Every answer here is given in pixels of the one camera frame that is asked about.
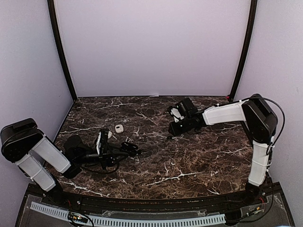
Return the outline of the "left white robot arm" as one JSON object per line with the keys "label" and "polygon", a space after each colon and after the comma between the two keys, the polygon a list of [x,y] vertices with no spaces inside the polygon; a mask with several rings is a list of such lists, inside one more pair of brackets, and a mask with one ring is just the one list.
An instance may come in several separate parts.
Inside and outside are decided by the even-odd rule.
{"label": "left white robot arm", "polygon": [[67,196],[58,180],[47,171],[37,158],[43,159],[65,178],[76,177],[84,164],[100,163],[103,169],[119,164],[117,154],[127,157],[121,149],[108,144],[108,129],[102,129],[97,137],[96,147],[85,145],[78,135],[68,138],[62,152],[28,118],[3,127],[0,131],[1,153],[11,163],[17,165],[56,206],[63,206]]}

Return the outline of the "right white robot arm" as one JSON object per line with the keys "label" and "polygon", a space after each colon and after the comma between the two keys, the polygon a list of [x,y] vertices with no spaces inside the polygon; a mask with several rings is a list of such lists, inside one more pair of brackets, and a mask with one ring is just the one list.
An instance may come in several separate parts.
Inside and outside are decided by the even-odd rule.
{"label": "right white robot arm", "polygon": [[168,108],[174,120],[169,124],[169,133],[178,136],[191,130],[220,123],[240,122],[246,127],[253,155],[242,202],[252,205],[260,197],[260,188],[268,177],[272,163],[273,148],[281,136],[277,132],[278,117],[269,103],[276,104],[260,94],[228,104],[216,104],[199,110],[190,98],[185,98]]}

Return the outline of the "black frame post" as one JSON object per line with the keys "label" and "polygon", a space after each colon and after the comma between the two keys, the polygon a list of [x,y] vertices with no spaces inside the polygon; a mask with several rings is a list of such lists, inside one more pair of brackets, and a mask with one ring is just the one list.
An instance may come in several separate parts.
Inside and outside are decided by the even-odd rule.
{"label": "black frame post", "polygon": [[245,32],[245,37],[243,41],[243,47],[239,59],[239,64],[236,70],[235,78],[232,84],[232,88],[230,91],[230,94],[228,95],[228,100],[229,102],[232,102],[235,99],[240,80],[242,77],[242,73],[244,70],[245,62],[247,59],[249,47],[250,47],[250,42],[251,42],[251,37],[252,37],[252,32],[253,32],[253,27],[254,27],[254,22],[255,22],[255,16],[257,12],[257,5],[258,1],[257,0],[251,0],[250,1],[250,11],[249,11],[249,17],[248,17],[248,22],[247,22],[247,28]]}
{"label": "black frame post", "polygon": [[54,41],[57,49],[57,53],[59,56],[60,64],[62,67],[62,71],[64,74],[64,78],[66,81],[66,84],[68,86],[69,93],[71,95],[71,98],[73,102],[77,100],[77,94],[71,79],[71,74],[68,68],[67,60],[65,57],[64,49],[63,49],[63,44],[60,36],[60,31],[59,31],[59,24],[57,20],[57,15],[56,15],[56,9],[55,9],[55,1],[54,0],[47,0],[47,5],[48,5],[48,11],[49,11],[49,17],[51,21],[51,26],[52,26],[52,31],[53,31],[53,36],[54,36]]}

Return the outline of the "black front rail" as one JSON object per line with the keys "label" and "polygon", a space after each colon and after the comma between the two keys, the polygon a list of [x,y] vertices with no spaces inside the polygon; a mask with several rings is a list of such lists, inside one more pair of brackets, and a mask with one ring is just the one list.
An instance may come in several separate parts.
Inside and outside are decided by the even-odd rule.
{"label": "black front rail", "polygon": [[229,195],[206,196],[195,199],[135,200],[88,196],[70,192],[63,192],[61,200],[56,200],[56,202],[76,211],[87,212],[100,212],[102,210],[131,212],[231,211],[247,205],[243,201],[232,201]]}

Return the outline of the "black charging case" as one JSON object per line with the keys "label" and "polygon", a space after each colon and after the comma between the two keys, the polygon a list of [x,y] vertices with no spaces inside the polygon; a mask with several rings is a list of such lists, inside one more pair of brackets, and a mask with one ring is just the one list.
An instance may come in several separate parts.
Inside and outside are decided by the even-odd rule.
{"label": "black charging case", "polygon": [[136,155],[138,151],[138,146],[133,143],[125,141],[121,143],[121,150],[125,153]]}

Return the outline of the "left black frame post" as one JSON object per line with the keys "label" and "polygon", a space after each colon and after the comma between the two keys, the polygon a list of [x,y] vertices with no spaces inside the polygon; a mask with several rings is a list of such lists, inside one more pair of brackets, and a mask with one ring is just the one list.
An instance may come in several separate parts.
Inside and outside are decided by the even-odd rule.
{"label": "left black frame post", "polygon": [[64,74],[64,78],[66,81],[66,84],[68,86],[69,93],[71,95],[71,98],[73,102],[77,100],[77,94],[71,79],[71,74],[68,68],[67,60],[65,57],[64,49],[63,49],[63,44],[60,36],[60,31],[59,31],[59,24],[57,20],[57,15],[56,15],[56,9],[55,9],[55,1],[54,0],[47,0],[47,5],[48,5],[48,11],[49,11],[49,17],[51,21],[51,26],[52,26],[52,31],[53,31],[53,36],[54,36],[54,41],[57,49],[57,53],[59,56],[60,64],[62,67],[62,71]]}

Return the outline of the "right black frame post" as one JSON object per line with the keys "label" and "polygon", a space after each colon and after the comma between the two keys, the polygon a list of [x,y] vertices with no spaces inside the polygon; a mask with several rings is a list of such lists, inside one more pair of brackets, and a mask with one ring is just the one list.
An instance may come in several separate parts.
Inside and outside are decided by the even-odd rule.
{"label": "right black frame post", "polygon": [[232,102],[235,99],[240,80],[242,77],[242,73],[244,70],[245,62],[247,59],[249,47],[250,47],[250,42],[251,42],[251,37],[252,37],[252,32],[253,32],[253,27],[254,27],[254,22],[255,22],[255,16],[257,12],[257,5],[258,1],[257,0],[251,0],[250,1],[250,11],[249,11],[249,17],[248,17],[248,22],[247,22],[247,28],[245,32],[245,37],[243,41],[243,47],[239,59],[239,64],[236,70],[235,78],[232,84],[232,88],[230,91],[230,94],[228,95],[228,100],[229,102]]}

